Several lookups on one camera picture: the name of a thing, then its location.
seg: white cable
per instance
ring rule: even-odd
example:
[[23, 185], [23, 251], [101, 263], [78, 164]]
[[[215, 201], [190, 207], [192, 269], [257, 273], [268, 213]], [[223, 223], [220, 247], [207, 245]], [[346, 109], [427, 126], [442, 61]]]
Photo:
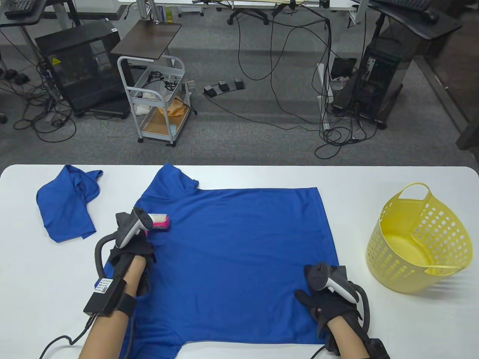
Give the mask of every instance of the white cable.
[[354, 138], [354, 135], [355, 135], [356, 133], [362, 131], [362, 129], [363, 129], [363, 124], [361, 123], [361, 121], [359, 121], [359, 130], [357, 130], [356, 132], [354, 132], [354, 133], [351, 135], [351, 138], [352, 138], [353, 140], [356, 140], [357, 138]]

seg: gray carpet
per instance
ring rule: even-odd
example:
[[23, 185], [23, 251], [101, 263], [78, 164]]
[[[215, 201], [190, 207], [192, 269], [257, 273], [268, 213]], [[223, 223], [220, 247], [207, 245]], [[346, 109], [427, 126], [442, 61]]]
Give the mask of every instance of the gray carpet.
[[[370, 39], [376, 16], [369, 12], [367, 38]], [[205, 16], [184, 14], [175, 19], [183, 27], [170, 49], [181, 58], [188, 78], [196, 81], [192, 102], [198, 115], [190, 115], [175, 148], [164, 142], [145, 139], [137, 143], [137, 134], [131, 118], [126, 120], [99, 120], [89, 115], [75, 119], [75, 136], [63, 143], [41, 142], [31, 129], [15, 131], [12, 124], [23, 112], [22, 100], [8, 92], [0, 95], [0, 110], [9, 117], [9, 123], [0, 125], [0, 172], [15, 163], [49, 164], [195, 164], [195, 165], [413, 165], [413, 166], [468, 166], [477, 169], [469, 152], [457, 149], [458, 132], [444, 112], [433, 90], [415, 63], [412, 63], [404, 89], [390, 115], [388, 128], [378, 131], [369, 141], [344, 147], [338, 156], [319, 160], [314, 149], [322, 144], [315, 132], [301, 129], [283, 131], [264, 124], [251, 123], [232, 116], [209, 103], [199, 89], [220, 79], [244, 77], [237, 61], [238, 26], [226, 24], [228, 11], [206, 9]], [[346, 30], [345, 14], [331, 14], [334, 28], [345, 33], [337, 46], [342, 51], [360, 51], [363, 42], [362, 25]], [[136, 23], [137, 12], [132, 9], [127, 21], [115, 22], [121, 35]], [[294, 16], [279, 15], [277, 20], [295, 24], [315, 20], [306, 11]], [[247, 74], [260, 77], [269, 71], [269, 41], [271, 25], [264, 26], [256, 19], [241, 17], [241, 63]], [[311, 27], [324, 39], [321, 24]], [[42, 20], [29, 27], [32, 37], [59, 30], [55, 20]], [[4, 29], [5, 35], [30, 58], [18, 29]], [[289, 29], [274, 27], [274, 59], [277, 58]], [[311, 88], [311, 76], [324, 45], [309, 33], [293, 31], [285, 47], [273, 85], [281, 105], [289, 112], [309, 121], [319, 121], [316, 94]], [[0, 50], [9, 67], [24, 70], [33, 83], [39, 79], [33, 66], [0, 38]], [[293, 126], [302, 124], [279, 110], [271, 92], [269, 80], [246, 80], [247, 90], [236, 91], [215, 99], [222, 106], [257, 121]], [[369, 135], [375, 127], [364, 125]], [[61, 139], [73, 130], [69, 124], [48, 139]], [[327, 156], [336, 148], [326, 148]]]

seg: keyboard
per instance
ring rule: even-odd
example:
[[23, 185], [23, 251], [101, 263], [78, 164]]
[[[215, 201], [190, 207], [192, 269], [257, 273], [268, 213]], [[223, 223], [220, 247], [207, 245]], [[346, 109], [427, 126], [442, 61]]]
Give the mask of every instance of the keyboard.
[[38, 0], [11, 0], [5, 16], [9, 19], [28, 16], [34, 11], [37, 2]]
[[427, 10], [431, 4], [431, 0], [374, 0], [374, 2], [398, 6], [417, 12], [423, 12]]

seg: black glove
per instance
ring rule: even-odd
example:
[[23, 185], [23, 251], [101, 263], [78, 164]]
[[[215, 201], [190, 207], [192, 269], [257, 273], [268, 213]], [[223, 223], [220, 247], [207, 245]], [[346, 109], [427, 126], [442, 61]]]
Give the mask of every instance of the black glove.
[[120, 263], [120, 258], [122, 256], [129, 256], [131, 257], [131, 260], [133, 260], [134, 256], [145, 257], [147, 264], [138, 284], [137, 295], [140, 296], [147, 293], [150, 290], [148, 273], [151, 272], [153, 263], [156, 263], [156, 256], [155, 248], [147, 240], [145, 231], [141, 230], [137, 235], [133, 236], [128, 244], [123, 248], [118, 248], [115, 246], [110, 251], [110, 257], [108, 258], [108, 261], [115, 268], [115, 274], [117, 274], [117, 265]]
[[[304, 275], [306, 278], [308, 278], [308, 273], [312, 268], [312, 265], [307, 265], [304, 267]], [[337, 270], [337, 267], [331, 267], [331, 269], [335, 271]], [[318, 336], [320, 337], [323, 330], [326, 330], [327, 350], [339, 355], [334, 338], [332, 337], [331, 332], [326, 325], [331, 319], [339, 315], [346, 320], [346, 322], [364, 342], [369, 340], [367, 333], [359, 324], [358, 319], [362, 318], [357, 310], [356, 304], [347, 301], [336, 292], [331, 292], [328, 288], [325, 288], [321, 291], [315, 291], [309, 286], [309, 284], [308, 287], [309, 291], [311, 292], [311, 296], [308, 295], [304, 290], [298, 289], [295, 291], [295, 297], [302, 305], [308, 308], [313, 319], [318, 322]]]
[[[312, 265], [304, 267], [304, 275], [306, 278], [308, 278], [308, 273], [311, 268], [313, 268]], [[295, 297], [302, 305], [309, 309], [309, 313], [316, 322], [319, 322], [321, 319], [322, 324], [325, 325], [331, 319], [347, 312], [353, 312], [359, 316], [356, 304], [345, 300], [338, 293], [331, 292], [327, 288], [321, 291], [315, 291], [309, 287], [309, 291], [311, 292], [311, 296], [305, 291], [298, 289], [295, 291]]]

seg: yellow plastic basket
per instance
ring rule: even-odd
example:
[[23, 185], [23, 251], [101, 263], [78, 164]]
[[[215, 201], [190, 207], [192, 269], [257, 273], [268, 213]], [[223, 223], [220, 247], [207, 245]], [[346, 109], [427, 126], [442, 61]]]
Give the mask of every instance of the yellow plastic basket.
[[[422, 185], [423, 200], [399, 198]], [[456, 217], [424, 183], [412, 183], [384, 206], [367, 245], [367, 266], [386, 287], [412, 293], [467, 268], [471, 239]]]

